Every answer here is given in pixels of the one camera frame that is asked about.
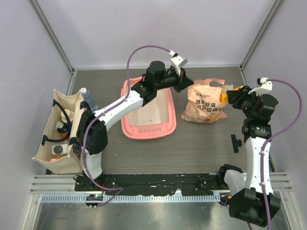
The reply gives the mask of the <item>yellow plastic scoop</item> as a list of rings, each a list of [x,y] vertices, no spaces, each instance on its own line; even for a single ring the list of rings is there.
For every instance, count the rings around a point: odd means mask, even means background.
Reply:
[[[228,97],[226,92],[227,91],[238,91],[240,89],[242,89],[244,86],[239,86],[237,88],[233,88],[233,85],[224,85],[221,89],[221,93],[220,93],[220,99],[219,101],[223,104],[228,103]]]

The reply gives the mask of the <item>pink cat litter bag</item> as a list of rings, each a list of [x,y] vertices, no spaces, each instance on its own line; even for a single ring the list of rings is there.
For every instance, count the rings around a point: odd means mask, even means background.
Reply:
[[[233,85],[225,85],[225,80],[222,79],[194,81],[188,87],[188,103],[181,119],[194,123],[214,123],[227,118],[224,112],[227,103],[220,102],[220,95],[232,89]]]

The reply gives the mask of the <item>black bag clip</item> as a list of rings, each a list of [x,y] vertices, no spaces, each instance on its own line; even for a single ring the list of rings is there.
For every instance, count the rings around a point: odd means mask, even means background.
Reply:
[[[231,135],[231,141],[234,153],[239,153],[239,148],[242,147],[242,140],[237,139],[235,134]]]

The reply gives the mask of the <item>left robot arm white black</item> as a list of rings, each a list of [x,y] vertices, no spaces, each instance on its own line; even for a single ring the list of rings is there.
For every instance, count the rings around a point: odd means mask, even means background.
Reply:
[[[124,116],[146,106],[159,90],[172,87],[181,92],[193,85],[193,80],[186,76],[183,68],[186,63],[186,59],[174,57],[170,68],[166,69],[162,61],[153,61],[142,78],[128,87],[124,96],[95,113],[91,110],[82,113],[76,135],[83,145],[83,172],[87,176],[85,185],[91,191],[99,190],[102,185],[101,156],[108,144],[108,130]]]

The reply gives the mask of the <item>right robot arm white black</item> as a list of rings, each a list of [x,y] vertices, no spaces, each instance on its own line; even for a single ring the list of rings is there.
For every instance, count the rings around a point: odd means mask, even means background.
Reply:
[[[247,152],[247,174],[236,166],[225,164],[216,178],[217,185],[230,190],[228,210],[231,217],[267,227],[281,207],[280,199],[273,195],[269,164],[269,138],[272,136],[269,122],[278,101],[272,95],[262,93],[260,88],[248,86],[227,90],[220,100],[246,116],[242,134]]]

